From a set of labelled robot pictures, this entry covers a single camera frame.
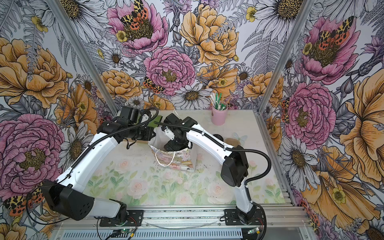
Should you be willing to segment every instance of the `floral table mat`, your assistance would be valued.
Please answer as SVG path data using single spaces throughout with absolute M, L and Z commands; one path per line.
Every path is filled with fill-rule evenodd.
M 172 111 L 161 111 L 165 118 Z M 222 126 L 211 123 L 211 111 L 178 111 L 180 118 L 192 117 L 209 133 L 224 139 L 238 139 L 244 148 L 266 152 L 252 111 L 228 111 Z M 126 149 L 121 142 L 93 174 L 85 194 L 116 199 L 136 205 L 217 205 L 235 204 L 233 188 L 220 177 L 221 165 L 199 146 L 195 172 L 166 169 L 158 165 L 149 146 L 137 143 Z M 248 177 L 262 173 L 267 163 L 257 154 L 247 153 Z M 249 183 L 251 198 L 259 203 L 284 203 L 274 169 L 260 180 Z

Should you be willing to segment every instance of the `robotic arm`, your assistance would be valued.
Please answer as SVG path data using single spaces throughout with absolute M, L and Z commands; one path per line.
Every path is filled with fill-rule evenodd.
M 127 220 L 126 204 L 116 200 L 98 199 L 83 194 L 89 179 L 109 152 L 123 139 L 148 141 L 155 136 L 152 127 L 146 126 L 151 118 L 145 111 L 137 122 L 139 111 L 123 107 L 119 117 L 104 122 L 98 133 L 79 158 L 65 170 L 54 182 L 46 180 L 41 188 L 49 207 L 56 212 L 74 220 L 85 217 L 109 217 L 124 223 Z M 246 187 L 248 162 L 245 152 L 240 146 L 233 147 L 209 134 L 190 117 L 181 120 L 170 114 L 164 120 L 162 130 L 170 138 L 164 146 L 167 151 L 178 151 L 190 146 L 190 142 L 199 145 L 213 155 L 221 164 L 222 179 L 234 187 L 238 217 L 243 224 L 249 224 L 256 212 L 256 204 L 252 202 Z M 269 169 L 257 179 L 265 176 Z

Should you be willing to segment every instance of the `pink pencil holder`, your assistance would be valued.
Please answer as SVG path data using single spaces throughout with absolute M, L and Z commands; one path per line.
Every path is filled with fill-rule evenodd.
M 212 123 L 220 126 L 225 123 L 225 118 L 227 117 L 228 107 L 225 110 L 217 110 L 212 107 Z

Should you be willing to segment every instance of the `bag handle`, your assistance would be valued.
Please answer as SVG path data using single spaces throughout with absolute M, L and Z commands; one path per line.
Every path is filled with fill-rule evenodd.
M 159 160 L 157 159 L 157 152 L 158 152 L 158 151 L 159 151 L 159 149 L 155 152 L 155 157 L 156 157 L 157 163 L 160 164 L 160 165 L 163 166 L 163 167 L 168 167 L 168 166 L 173 162 L 173 159 L 175 158 L 175 155 L 176 155 L 176 151 L 173 153 L 173 158 L 172 158 L 172 160 L 170 161 L 170 163 L 168 163 L 168 165 L 164 165 L 164 164 L 161 164 L 161 163 L 159 162 Z

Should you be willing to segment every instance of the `butterfly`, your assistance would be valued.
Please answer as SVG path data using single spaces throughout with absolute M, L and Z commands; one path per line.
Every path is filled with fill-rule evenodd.
M 287 123 L 289 124 L 289 116 L 288 116 L 288 107 L 289 107 L 289 100 L 284 100 L 282 103 L 281 103 L 281 107 L 283 108 L 283 110 L 281 111 L 281 120 L 284 122 L 284 123 Z
M 247 138 L 248 138 L 247 135 L 242 136 L 242 137 L 239 137 L 239 135 L 238 135 L 237 133 L 235 133 L 235 132 L 232 133 L 232 137 L 233 137 L 234 139 L 237 139 L 237 140 L 241 143 L 242 146 L 244 146 L 244 143 L 245 143 L 245 141 L 246 141 Z
M 149 79 L 148 77 L 144 78 L 143 86 L 144 88 L 149 88 L 150 90 L 152 90 L 153 93 L 161 93 L 162 91 L 165 90 L 164 87 L 157 86 L 156 84 L 154 84 L 152 80 Z
M 40 204 L 44 200 L 41 189 L 38 188 L 32 194 L 32 198 L 28 201 L 28 210 L 31 211 L 36 205 Z M 11 217 L 20 216 L 26 209 L 26 197 L 14 196 L 4 201 L 4 206 L 9 209 L 9 215 Z
M 354 18 L 354 16 L 350 16 L 332 32 L 328 32 L 326 30 L 319 32 L 319 49 L 324 51 L 328 46 L 343 44 L 349 37 L 349 30 L 352 27 Z
M 144 7 L 142 0 L 135 0 L 133 3 L 132 13 L 121 17 L 120 21 L 126 28 L 138 30 L 140 28 L 140 24 L 142 24 L 146 19 L 148 19 L 148 9 Z

